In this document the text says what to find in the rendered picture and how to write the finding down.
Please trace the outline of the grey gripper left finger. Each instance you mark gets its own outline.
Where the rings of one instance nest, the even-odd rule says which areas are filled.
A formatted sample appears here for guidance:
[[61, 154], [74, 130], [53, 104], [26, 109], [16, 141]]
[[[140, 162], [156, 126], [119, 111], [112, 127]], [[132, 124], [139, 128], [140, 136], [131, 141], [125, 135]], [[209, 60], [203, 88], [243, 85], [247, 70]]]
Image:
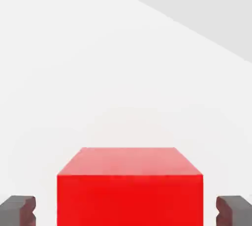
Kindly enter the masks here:
[[10, 196], [0, 205], [0, 226], [36, 226], [35, 208], [34, 196]]

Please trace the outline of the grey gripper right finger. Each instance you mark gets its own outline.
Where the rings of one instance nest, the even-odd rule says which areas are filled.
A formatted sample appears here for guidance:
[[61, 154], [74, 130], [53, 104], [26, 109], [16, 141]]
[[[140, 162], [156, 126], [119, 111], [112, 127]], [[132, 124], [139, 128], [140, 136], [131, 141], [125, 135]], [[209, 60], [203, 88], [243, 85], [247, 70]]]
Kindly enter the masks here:
[[242, 196], [218, 196], [216, 226], [252, 226], [252, 205]]

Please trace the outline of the small red cube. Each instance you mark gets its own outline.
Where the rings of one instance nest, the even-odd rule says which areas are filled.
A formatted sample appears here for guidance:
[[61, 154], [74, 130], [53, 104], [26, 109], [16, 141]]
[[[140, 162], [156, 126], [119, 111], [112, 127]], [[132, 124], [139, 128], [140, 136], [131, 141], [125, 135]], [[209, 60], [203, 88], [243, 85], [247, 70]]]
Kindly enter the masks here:
[[203, 175], [175, 148], [83, 148], [57, 175], [57, 226], [203, 226]]

